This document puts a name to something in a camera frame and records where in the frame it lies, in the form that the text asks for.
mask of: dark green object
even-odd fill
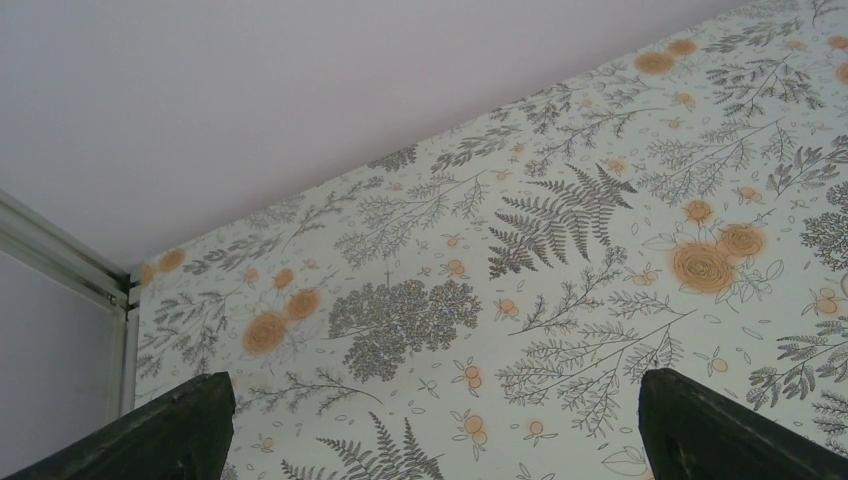
[[[848,459],[674,370],[649,370],[639,432],[656,480],[848,479]]]
[[[199,375],[6,480],[219,480],[234,411],[230,376]]]

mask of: gray plant illustration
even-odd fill
[[[582,170],[568,167],[577,176],[574,183],[564,180],[530,182],[549,190],[553,196],[503,201],[521,213],[495,212],[495,216],[510,229],[490,227],[492,235],[503,246],[489,247],[495,256],[489,258],[489,275],[498,278],[508,272],[519,273],[522,268],[537,271],[534,257],[553,267],[550,255],[567,264],[567,241],[571,239],[580,255],[589,259],[589,237],[609,246],[607,230],[616,207],[632,208],[624,201],[623,193],[636,193],[629,182],[613,178],[597,165],[598,178]]]
[[[403,445],[398,447],[395,439],[382,421],[369,412],[377,430],[376,447],[363,446],[362,441],[333,440],[318,438],[318,442],[336,452],[347,469],[344,473],[328,467],[296,467],[283,460],[283,473],[289,480],[415,480],[429,478],[444,480],[439,469],[441,455],[429,457],[418,444],[409,419],[404,418]]]
[[[845,9],[845,7],[837,5],[835,0],[810,0],[810,5],[813,7],[813,20],[811,22],[813,28],[816,28],[816,20],[820,17]]]
[[[816,378],[833,378],[835,383],[848,380],[848,317],[826,320],[816,324],[814,334],[790,335],[778,338],[782,353],[778,360],[794,362],[783,372],[774,367],[762,367],[751,372],[748,403],[754,410],[768,404],[774,407],[781,398],[807,398],[816,389]]]
[[[750,137],[774,129],[769,143],[762,147],[763,158],[788,155],[794,150],[792,137],[775,120],[763,126],[752,126],[744,121],[726,122],[721,129],[705,132],[704,142],[663,140],[648,146],[648,156],[658,158],[668,171],[645,173],[636,182],[669,206],[698,196],[715,195],[724,184],[726,170],[746,170],[756,157],[757,150]]]
[[[483,172],[457,180],[450,173],[434,175],[409,189],[407,198],[373,196],[359,202],[364,232],[343,234],[334,244],[353,268],[394,256],[417,229],[433,228],[445,215],[472,219],[485,200]]]
[[[848,163],[848,135],[836,137],[832,152],[822,154],[819,148],[799,148],[792,163],[778,165],[766,181],[766,189],[773,190],[779,197],[792,187],[804,190],[820,188],[825,182],[839,175],[836,163]]]
[[[533,125],[533,133],[545,134],[556,126],[563,112],[571,110],[573,94],[574,89],[565,83],[558,83],[511,105],[494,110],[490,118],[503,122],[517,110],[525,115],[527,123]]]
[[[704,47],[704,51],[730,53],[739,47],[764,47],[777,37],[792,35],[801,29],[801,25],[798,17],[784,22],[764,20],[743,28],[741,33],[721,37],[718,42]]]
[[[826,198],[839,212],[805,218],[801,244],[815,248],[816,258],[837,272],[848,268],[848,182],[831,187]]]
[[[407,355],[447,350],[457,327],[477,327],[481,307],[472,293],[470,285],[453,280],[430,290],[420,280],[367,283],[333,304],[329,337],[354,337],[344,359],[354,378],[389,381]]]
[[[816,413],[821,415],[814,418],[813,423],[827,434],[825,446],[848,458],[848,448],[836,440],[837,437],[848,433],[848,399],[828,390],[822,392],[821,396],[823,403],[813,403]]]
[[[330,410],[335,404],[350,400],[357,395],[370,397],[379,404],[383,402],[370,393],[345,385],[344,377],[335,375],[326,368],[316,368],[312,379],[304,379],[294,372],[286,372],[288,386],[283,389],[270,389],[267,387],[251,388],[248,396],[236,398],[236,415],[241,414],[258,402],[264,402],[262,411],[273,412],[280,402],[287,402],[288,411],[295,413],[301,404],[313,398],[319,398],[318,416]]]
[[[622,138],[624,127],[636,119],[643,112],[662,110],[662,108],[641,108],[629,112],[616,112],[615,110],[592,109],[581,115],[584,123],[582,125],[567,124],[559,127],[562,141],[549,143],[536,151],[539,158],[529,160],[524,165],[524,173],[530,177],[543,177],[547,175],[548,167],[553,159],[560,156],[565,159],[574,157],[578,147],[595,148],[595,138],[603,129],[608,128],[616,138]]]
[[[483,135],[463,138],[459,147],[439,155],[436,163],[430,167],[433,173],[443,172],[450,167],[460,167],[470,162],[474,156],[485,157],[507,147],[509,137],[521,132],[518,125],[501,125],[486,130]]]
[[[209,371],[209,359],[217,352],[220,334],[227,329],[227,299],[238,290],[221,293],[210,290],[188,295],[181,293],[162,300],[154,312],[153,332],[144,332],[138,342],[137,370],[140,378],[156,377],[162,369],[162,355],[168,349],[181,353],[183,363],[193,366],[195,375]]]
[[[627,305],[631,302],[626,300],[628,295],[620,294],[609,301],[620,308],[632,308]],[[660,303],[651,315],[671,313],[675,318],[647,334],[625,328],[620,322],[594,323],[576,328],[582,340],[531,343],[523,350],[524,358],[496,374],[509,403],[544,405],[555,394],[563,410],[575,413],[573,428],[590,437],[606,435],[621,408],[615,400],[620,380],[636,383],[647,369],[673,366],[682,358],[682,345],[671,335],[671,328],[694,310],[679,313]]]
[[[416,145],[402,148],[397,152],[386,155],[383,158],[374,160],[368,164],[369,168],[383,168],[388,173],[397,172],[398,170],[415,163],[415,148]]]
[[[342,207],[355,201],[365,190],[379,187],[383,184],[383,177],[372,177],[368,180],[360,180],[348,187],[341,195],[330,192],[324,203],[306,207],[297,222],[298,227],[294,232],[281,229],[271,236],[250,234],[245,238],[234,240],[226,249],[219,248],[211,250],[203,256],[202,260],[194,260],[183,266],[183,271],[200,275],[217,265],[226,271],[232,271],[248,260],[259,260],[266,255],[276,252],[282,255],[291,242],[312,230],[323,229],[326,224],[325,218],[331,214],[340,214]]]
[[[621,266],[627,260],[627,253],[621,247],[609,247],[601,263],[601,267],[593,269],[586,267],[580,272],[580,282],[563,282],[563,296],[552,310],[544,295],[539,295],[533,312],[527,315],[522,322],[521,330],[510,335],[529,332],[537,328],[544,330],[545,334],[562,335],[570,333],[577,327],[574,318],[576,312],[592,310],[604,305],[604,301],[591,296],[603,286],[610,284],[621,275],[616,267]]]
[[[725,104],[725,115],[750,118],[764,115],[760,101],[775,98],[784,103],[804,104],[810,110],[824,107],[819,93],[810,84],[810,76],[781,59],[760,58],[739,64],[723,64],[707,70],[707,79],[716,87],[716,104]]]

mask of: wallpaper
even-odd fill
[[[848,1],[733,10],[144,267],[225,479],[652,478],[672,367],[848,455]]]

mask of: sprig illustration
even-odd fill
[[[559,262],[567,264],[566,242],[571,239],[584,259],[589,259],[589,235],[601,245],[609,246],[609,224],[616,207],[630,209],[624,193],[636,193],[629,182],[613,178],[600,165],[598,179],[569,165],[577,182],[564,180],[530,182],[549,190],[553,196],[515,199],[504,197],[507,205],[522,213],[500,213],[495,216],[512,227],[498,230],[490,227],[492,235],[503,246],[489,247],[495,253],[489,258],[489,275],[498,278],[508,272],[520,273],[522,268],[536,271],[533,258],[553,267],[549,252]]]
[[[718,42],[704,48],[705,52],[730,53],[740,46],[764,47],[777,37],[791,35],[801,29],[798,17],[778,23],[767,20],[747,26],[741,33],[725,35]]]
[[[326,368],[316,368],[315,376],[305,380],[300,374],[286,372],[288,386],[283,389],[269,389],[267,387],[251,388],[250,398],[240,396],[236,398],[236,414],[249,410],[253,404],[264,402],[262,411],[273,412],[280,402],[287,402],[288,411],[295,413],[301,404],[307,400],[319,397],[318,416],[330,410],[336,403],[342,400],[350,400],[356,395],[364,395],[376,400],[380,405],[383,402],[370,393],[344,385],[344,377],[334,375]]]
[[[492,111],[490,118],[499,122],[506,121],[512,112],[518,110],[525,115],[527,123],[533,125],[533,133],[544,135],[551,127],[556,126],[562,112],[571,110],[571,96],[574,89],[565,83],[522,98],[521,100]]]
[[[288,480],[333,480],[336,478],[361,478],[368,480],[423,479],[444,480],[439,469],[441,455],[429,457],[422,450],[412,432],[409,419],[404,418],[403,445],[398,446],[389,430],[372,412],[369,412],[377,430],[377,446],[368,448],[362,441],[317,440],[336,452],[344,467],[344,473],[329,467],[296,467],[283,460],[283,473]]]
[[[754,410],[763,405],[774,407],[781,398],[804,400],[816,389],[816,378],[831,378],[836,383],[848,379],[848,317],[816,324],[815,334],[799,334],[778,338],[782,353],[778,360],[795,362],[781,373],[774,367],[751,372],[748,403]]]
[[[239,293],[210,290],[188,295],[181,293],[162,300],[154,312],[153,332],[145,332],[138,343],[138,375],[156,377],[162,369],[162,355],[168,349],[179,351],[183,363],[193,366],[195,375],[209,371],[209,358],[215,356],[221,332],[227,329],[227,299]]]
[[[430,170],[436,174],[450,167],[465,165],[474,156],[485,157],[493,152],[501,151],[508,145],[509,137],[520,132],[518,125],[501,125],[486,130],[483,135],[463,138],[457,149],[439,155]]]
[[[527,162],[524,166],[524,173],[531,177],[543,177],[547,174],[548,167],[551,166],[553,159],[556,156],[562,156],[565,159],[574,157],[578,146],[585,148],[595,148],[595,138],[605,128],[609,128],[610,133],[616,138],[621,138],[624,134],[624,127],[633,121],[636,116],[642,112],[652,110],[663,110],[662,108],[641,108],[631,110],[629,112],[616,112],[615,110],[597,110],[593,109],[583,113],[583,125],[567,124],[559,127],[564,140],[548,145],[539,149],[536,154],[540,158],[533,159]]]
[[[226,249],[211,250],[203,256],[202,260],[194,260],[183,266],[183,271],[200,275],[213,265],[226,271],[232,271],[248,260],[258,260],[272,252],[282,255],[291,242],[312,230],[319,230],[326,225],[324,219],[331,214],[340,214],[346,203],[353,202],[365,190],[376,188],[383,183],[383,177],[372,177],[368,180],[360,180],[351,185],[342,194],[330,192],[322,204],[313,204],[303,211],[298,221],[298,227],[294,232],[283,229],[276,235],[263,236],[250,234],[246,238],[233,241]]]
[[[809,83],[810,76],[786,63],[791,56],[790,53],[781,59],[760,58],[744,65],[724,64],[707,70],[707,79],[716,87],[716,104],[732,100],[724,107],[725,115],[748,118],[765,114],[759,103],[763,98],[805,104],[810,110],[823,108],[819,93]]]
[[[580,282],[564,282],[562,284],[563,296],[559,304],[548,312],[548,302],[544,295],[539,295],[532,313],[527,315],[521,330],[510,335],[529,332],[542,328],[545,334],[560,332],[569,333],[576,322],[574,314],[578,310],[592,311],[604,304],[603,300],[590,296],[598,288],[608,285],[621,275],[621,271],[615,268],[627,259],[627,252],[621,247],[608,248],[604,256],[602,266],[593,269],[586,267],[580,272]]]
[[[358,213],[367,231],[345,233],[334,247],[353,268],[359,268],[373,260],[394,256],[416,229],[433,228],[445,215],[474,218],[486,194],[487,185],[479,181],[482,173],[464,180],[448,173],[434,175],[430,181],[410,189],[407,198],[362,199]]]

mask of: gray fern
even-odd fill
[[[631,209],[622,194],[636,193],[636,190],[629,182],[610,176],[600,165],[597,166],[598,179],[571,165],[568,167],[576,174],[577,182],[530,182],[549,190],[554,196],[503,198],[507,205],[522,213],[495,213],[512,229],[489,228],[492,235],[504,244],[489,247],[495,253],[489,258],[492,279],[508,272],[520,273],[522,268],[537,271],[534,257],[548,267],[553,267],[550,255],[560,263],[568,264],[568,239],[586,260],[589,259],[590,235],[601,245],[610,245],[608,224],[612,214],[616,207]]]
[[[404,440],[401,449],[377,415],[373,412],[369,412],[369,415],[377,430],[376,450],[363,448],[362,441],[317,439],[336,452],[347,469],[344,473],[328,467],[296,467],[287,460],[282,462],[283,473],[289,480],[444,480],[438,464],[441,455],[431,458],[424,453],[412,432],[409,419],[404,418]]]

